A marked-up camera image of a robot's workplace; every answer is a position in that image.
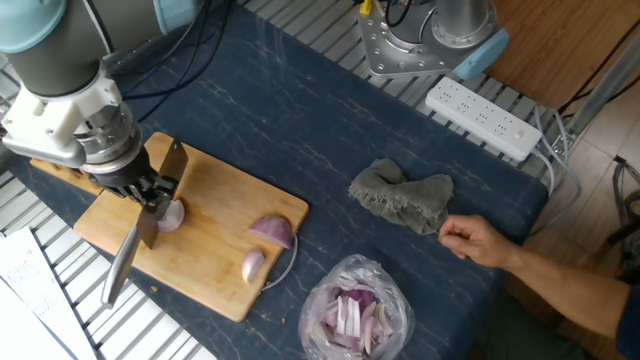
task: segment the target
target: black cable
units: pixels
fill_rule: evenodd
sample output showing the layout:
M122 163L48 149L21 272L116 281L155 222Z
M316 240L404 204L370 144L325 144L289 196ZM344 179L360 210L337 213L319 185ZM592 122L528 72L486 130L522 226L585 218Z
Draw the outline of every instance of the black cable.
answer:
M620 41L618 41L618 43L613 47L613 49L611 50L611 52L609 52L609 55L607 55L607 57L604 58L604 60L602 61L602 63L600 63L600 65L598 66L598 68L591 74L591 76L589 76L589 78L587 79L587 81L584 82L584 84L582 84L582 86L580 87L580 89L578 91L576 91L575 95L573 95L573 97L571 97L571 99L569 101L567 101L564 105L562 105L559 109L558 112L560 112L560 114L564 113L565 111L567 111L567 108L569 108L569 106L571 104L573 104L574 102L578 101L579 99L582 99L585 96L589 96L589 94L591 93L592 90L589 90L587 94L582 94L582 92L584 91L584 89L587 88L587 86L589 86L589 84L591 83L591 81L593 81L593 79L595 79L595 77L600 73L600 71L602 71L602 69L605 67L605 65L609 62L609 60L611 60L611 58L613 57L613 55L615 55L615 53L618 51L618 49L620 49L620 47L622 46L622 44L624 44L625 41L627 41L627 39L629 38L629 36L631 36L631 34L633 34L633 32L636 30L636 28L638 27L638 25L640 25L640 19L638 19L636 21L635 24L633 24L633 26L631 26L631 28L622 36L622 38L620 39Z
M150 72L154 71L156 68L158 68L160 65L162 65L165 61L169 60L169 58L170 58L172 55L175 55L175 54L179 53L179 52L180 52L180 51L182 51L182 50L190 49L190 48L192 48L192 47L194 47L194 46L196 46L196 45L198 45L198 44L199 44L199 45L205 44L205 43L207 43L209 40L211 40L211 38L212 38L215 34L216 34L216 30L214 29L214 31L213 31L211 34L209 34L209 35L208 35L204 40L200 41L199 43L197 43L197 44L188 44L188 45L184 45L184 46L178 47L178 46L180 46L180 43L182 42L181 40L183 40L183 39L182 39L182 37L181 37L181 38L180 38L180 39L178 39L178 41L173 45L173 47L172 47L169 51L167 51L167 53L162 57L162 59L158 60L155 64L153 64L153 65L151 65L151 66L149 67L149 70L142 70L142 71L125 71L125 72L121 72L121 73L114 73L114 74L111 74L111 75L112 75L112 76L134 76L134 75L147 75L148 73L150 73Z
M387 1L387 6L384 9L384 20L387 22L387 25L390 28L392 28L402 24L402 22L404 21L404 18L407 17L407 13L409 12L409 8L411 7L412 3L413 3L413 0L409 0L409 2L407 2L407 6L404 7L404 10L402 10L402 14L400 15L400 18L398 19L398 21L392 23L391 20L389 20L389 12L391 11L391 2Z
M165 91L162 91L162 92L155 93L155 94L157 94L157 95L154 95L154 94L147 94L147 96L146 96L146 97L151 97L151 96L160 96L162 93L165 93L165 92L166 92L165 94L163 94L163 95L165 95L165 96L164 96L160 101L158 101L158 103L157 103L153 108L151 108L151 109L150 109L150 110L149 110L145 115L143 115L143 116L140 118L140 120L138 120L138 123L141 123L141 122L143 122L146 118L148 118L148 117L149 117L149 116L150 116L150 115L151 115L151 114L152 114L156 109L158 109L158 108L160 107L160 105L162 105L162 103L164 103L164 102L167 100L167 98L168 98L169 96L171 96L171 94L173 94L174 92L176 92L176 91L178 91L178 90L180 90L180 89L184 88L184 86L189 85L191 82L193 82L195 79L197 79L197 78L198 78L202 73L204 73L204 71L209 67L209 65L210 65L210 64L211 64L211 62L213 61L213 59L214 59L214 57L215 57L216 53L218 52L218 48L220 47L220 43L222 42L222 37L224 36L224 31L225 31L225 29L226 29L226 27L227 27L227 22L228 22L228 20L229 20L229 15L231 14L232 2L233 2L233 0L229 0L229 2L228 2L228 4L227 4L227 10L226 10L226 13L225 13L225 15L224 15L224 18L223 18L223 19L222 19L222 21L218 24L218 27L220 27L220 37L218 38L218 42L216 43L216 45L215 45L215 47L214 47L213 51L211 52L211 55L209 56L209 59L207 59L207 62L206 62L206 63L205 63L205 64L204 64L204 65L203 65L203 66L202 66L202 67L201 67L201 68L200 68L200 69L199 69L199 70L198 70L198 71L197 71L197 72L196 72L196 73L195 73L195 74L190 78L190 79L188 79L188 80L187 80L187 82L185 82L184 84L180 84L180 82L184 79L185 75L187 74L187 72L188 72L188 68L187 68L187 69L185 70L185 72L182 74L182 76L180 77L180 79L179 79L179 80L178 80L178 82L176 83L176 86L175 86L173 89L169 89L169 91L165 90ZM199 46L199 43L200 43L200 36L201 36L201 35L202 35L202 34L201 34L201 33L199 33L199 37L198 37L198 40L197 40L197 42L196 42L196 48Z
M229 19L229 14L231 13L231 8L232 8L231 1L232 0L229 0L229 5L227 7L227 12L226 12L226 14L225 14L225 16L224 16L224 18L222 20L222 25L221 25L221 30L220 30L220 38L219 38L218 42L216 43L215 48L211 52L211 55L209 56L209 59L207 59L207 62L196 73L194 73L189 79L185 80L184 83L176 84L176 86L174 86L173 88L162 90L162 91L156 91L156 92L152 92L152 93L147 93L147 94L126 96L126 97L123 97L123 100L126 101L126 100L147 99L147 98L150 98L150 97L167 95L169 93L184 89L185 87L189 86L192 82L194 82L198 77L200 77L200 75L202 75L207 70L209 65L211 65L211 62L213 62L213 58L215 57L216 53L218 52L218 48L220 47L220 44L222 43L222 37L224 36L224 31L226 29L227 21Z
M200 16L202 16L202 22L200 23L200 27L198 29L198 37L197 37L197 42L200 42L200 39L202 37L202 33L204 31L204 26L207 22L207 18L209 16L209 12L207 11L209 9L209 6L211 5L211 0L205 0L205 3L202 7L202 10L200 10L200 12L198 13L197 17L199 18ZM182 75L180 76L180 79L178 79L178 82L176 84L179 84L180 81L182 81L184 79L184 77L187 75L187 73L189 72L189 69L191 68L191 65L193 64L193 61L196 58L196 55L198 53L198 48L199 48L199 44L198 46L196 46L195 49L193 49L193 54L191 54L191 58L189 59L189 62L187 63L187 66L185 67L184 71L182 72ZM146 114L144 114L140 119L138 119L138 123L143 122L144 120L146 120L149 116L151 116L151 114L153 114L154 111L156 111L160 105L162 105L168 98L169 96L171 96L173 92L170 92L168 94L166 94L162 99L160 99L160 101L158 101L157 104L155 104L149 111L147 111Z
M198 11L198 16L196 16L195 19L193 19L193 21L191 22L191 24L189 24L189 27L187 27L187 30L184 31L184 33L182 34L182 36L180 36L180 39L178 39L178 41L176 41L176 43L171 47L171 50L169 50L166 54L164 54L164 56L162 57L162 59L158 62L158 64L156 64L155 66L153 66L151 68L151 70L149 70L146 74L144 74L143 77L141 77L133 86L131 86L129 89L127 89L126 91L122 92L123 96L127 96L129 94L131 94L133 92L133 90L137 89L138 86L142 85L142 83L144 83L145 81L147 81L151 75L153 75L156 71L158 71L158 69L160 69L160 64L164 63L167 59L169 59L169 57L171 57L171 55L173 55L173 53L176 51L176 49L180 46L180 44L182 44L182 42L184 41L184 39L187 38L187 35L189 35L191 33L191 30L193 29L194 25L196 24L196 22L198 21L198 18L200 17L200 15L203 13L203 11L205 11L204 9L205 4L202 4L202 7L200 8L200 11Z

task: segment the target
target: blue tablecloth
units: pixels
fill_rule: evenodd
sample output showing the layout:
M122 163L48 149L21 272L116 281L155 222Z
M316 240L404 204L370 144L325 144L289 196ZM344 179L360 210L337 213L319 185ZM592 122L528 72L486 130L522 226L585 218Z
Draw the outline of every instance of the blue tablecloth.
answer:
M183 51L167 62L140 91L174 85L188 56ZM128 88L125 81L120 85ZM141 116L154 101L130 106ZM374 159L393 159L410 180L449 174L455 184L451 212L481 214L518 243L547 199L536 179L241 8L234 9L207 71L175 93L143 129L145 138L156 131L178 136L310 205L292 273L262 294L242 323L132 273L146 292L159 286L148 294L153 301L225 360L303 357L297 331L302 304L335 264L354 253L381 262L416 313L416 330L402 358L465 358L504 273L460 261L436 236L392 225L350 199L351 180ZM70 225L93 201L24 159L16 159L10 170ZM280 258L273 277L289 258L288 253Z

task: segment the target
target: metal mounting plate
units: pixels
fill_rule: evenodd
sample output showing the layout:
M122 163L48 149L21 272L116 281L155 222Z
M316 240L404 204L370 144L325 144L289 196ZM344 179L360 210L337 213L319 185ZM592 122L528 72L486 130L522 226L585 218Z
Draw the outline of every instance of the metal mounting plate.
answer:
M409 44L396 38L377 7L368 16L360 15L358 22L373 75L396 78L402 75L446 74L451 71L425 45Z

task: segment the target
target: gray cloth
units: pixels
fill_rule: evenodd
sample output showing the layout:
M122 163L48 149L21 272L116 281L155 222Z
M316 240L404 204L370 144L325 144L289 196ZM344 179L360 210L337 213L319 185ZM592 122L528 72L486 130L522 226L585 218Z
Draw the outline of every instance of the gray cloth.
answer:
M353 180L349 195L374 215L427 235L447 218L453 181L441 174L407 182L393 160L377 159Z

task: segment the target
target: power strip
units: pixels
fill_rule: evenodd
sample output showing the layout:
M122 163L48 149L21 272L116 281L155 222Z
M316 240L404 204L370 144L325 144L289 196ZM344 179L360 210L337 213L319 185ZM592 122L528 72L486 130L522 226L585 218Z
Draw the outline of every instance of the power strip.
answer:
M517 161L524 161L542 137L538 129L448 77L429 91L425 103Z

